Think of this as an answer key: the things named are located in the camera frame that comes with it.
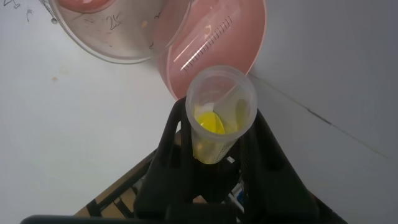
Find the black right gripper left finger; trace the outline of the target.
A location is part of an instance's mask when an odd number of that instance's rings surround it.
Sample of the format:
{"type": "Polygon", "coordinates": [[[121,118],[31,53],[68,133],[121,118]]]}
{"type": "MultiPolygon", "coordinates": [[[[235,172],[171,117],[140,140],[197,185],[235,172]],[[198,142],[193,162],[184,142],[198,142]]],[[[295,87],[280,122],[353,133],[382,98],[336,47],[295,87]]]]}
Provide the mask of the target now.
{"type": "Polygon", "coordinates": [[[163,218],[169,206],[192,202],[192,160],[191,126],[182,98],[172,107],[134,202],[138,218],[163,218]]]}

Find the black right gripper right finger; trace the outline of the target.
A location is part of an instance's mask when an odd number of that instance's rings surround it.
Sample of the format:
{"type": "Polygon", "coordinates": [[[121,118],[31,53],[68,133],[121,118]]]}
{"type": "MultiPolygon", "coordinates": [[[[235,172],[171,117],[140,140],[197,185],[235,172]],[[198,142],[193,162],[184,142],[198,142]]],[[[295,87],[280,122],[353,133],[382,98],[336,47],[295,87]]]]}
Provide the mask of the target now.
{"type": "Polygon", "coordinates": [[[318,205],[261,112],[240,139],[244,223],[317,223],[318,205]]]}

